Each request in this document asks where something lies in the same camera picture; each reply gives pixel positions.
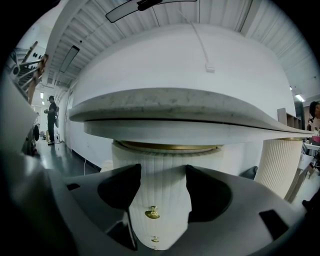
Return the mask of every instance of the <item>shoe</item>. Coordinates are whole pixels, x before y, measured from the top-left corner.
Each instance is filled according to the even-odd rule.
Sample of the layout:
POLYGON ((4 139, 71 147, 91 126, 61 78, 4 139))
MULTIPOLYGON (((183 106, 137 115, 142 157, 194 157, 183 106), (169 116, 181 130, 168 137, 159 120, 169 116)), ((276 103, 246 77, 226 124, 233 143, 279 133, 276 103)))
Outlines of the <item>shoe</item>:
POLYGON ((302 201, 302 205, 304 206, 304 208, 309 212, 312 210, 312 205, 310 205, 310 202, 307 200, 303 200, 302 201))

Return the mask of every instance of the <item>ceiling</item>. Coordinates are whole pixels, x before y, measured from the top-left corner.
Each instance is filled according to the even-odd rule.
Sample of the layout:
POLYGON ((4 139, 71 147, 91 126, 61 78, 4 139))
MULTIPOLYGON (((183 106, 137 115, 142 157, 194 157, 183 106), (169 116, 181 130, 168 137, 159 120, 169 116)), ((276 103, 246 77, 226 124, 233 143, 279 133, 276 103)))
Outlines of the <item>ceiling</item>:
POLYGON ((159 26, 190 21, 241 33, 270 48, 292 87, 305 103, 320 100, 318 63, 302 34, 276 5, 267 0, 198 0, 156 5, 110 23, 106 14, 126 0, 69 0, 55 24, 47 46, 50 58, 44 77, 69 87, 97 55, 121 39, 159 26), (70 48, 80 48, 65 73, 60 66, 70 48))

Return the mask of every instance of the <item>hallway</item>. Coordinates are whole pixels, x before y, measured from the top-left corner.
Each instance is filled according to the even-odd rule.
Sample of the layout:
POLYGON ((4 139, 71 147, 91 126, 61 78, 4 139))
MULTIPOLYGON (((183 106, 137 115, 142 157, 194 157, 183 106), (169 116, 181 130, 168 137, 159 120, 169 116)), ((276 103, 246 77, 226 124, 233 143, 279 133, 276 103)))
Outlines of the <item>hallway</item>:
POLYGON ((40 161, 44 168, 58 170, 63 177, 95 174, 99 171, 85 163, 66 146, 64 142, 48 146, 42 137, 36 143, 40 161))

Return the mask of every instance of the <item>black pants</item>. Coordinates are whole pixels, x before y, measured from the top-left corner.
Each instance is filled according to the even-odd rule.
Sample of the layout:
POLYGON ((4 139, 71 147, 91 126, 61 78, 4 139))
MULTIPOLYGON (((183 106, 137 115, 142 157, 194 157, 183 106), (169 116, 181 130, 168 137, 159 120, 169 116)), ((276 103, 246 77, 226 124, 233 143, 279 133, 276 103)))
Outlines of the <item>black pants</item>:
POLYGON ((54 119, 48 119, 48 131, 50 136, 50 141, 55 142, 55 120, 54 119))

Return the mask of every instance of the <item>white cable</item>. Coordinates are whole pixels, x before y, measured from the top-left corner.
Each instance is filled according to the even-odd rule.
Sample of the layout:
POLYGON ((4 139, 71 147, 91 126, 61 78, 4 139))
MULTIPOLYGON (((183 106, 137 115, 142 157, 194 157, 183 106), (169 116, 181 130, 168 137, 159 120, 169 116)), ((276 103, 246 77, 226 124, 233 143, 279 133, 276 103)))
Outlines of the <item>white cable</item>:
POLYGON ((84 176, 86 175, 86 162, 87 162, 87 159, 84 161, 84 173, 83 173, 84 176))
POLYGON ((199 33, 198 33, 195 25, 194 25, 190 20, 188 20, 188 18, 187 18, 178 8, 177 8, 176 10, 177 10, 177 11, 182 15, 182 17, 184 17, 185 20, 186 20, 187 22, 189 22, 190 25, 193 27, 193 30, 194 30, 194 32, 195 32, 196 36, 198 37, 199 42, 200 42, 200 44, 201 44, 201 47, 202 47, 202 50, 203 50, 203 53, 204 53, 204 57, 205 57, 205 61, 208 63, 208 62, 209 62, 209 57, 208 57, 208 54, 207 54, 205 45, 204 45, 204 43, 202 42, 201 37, 200 37, 200 35, 199 35, 199 33))

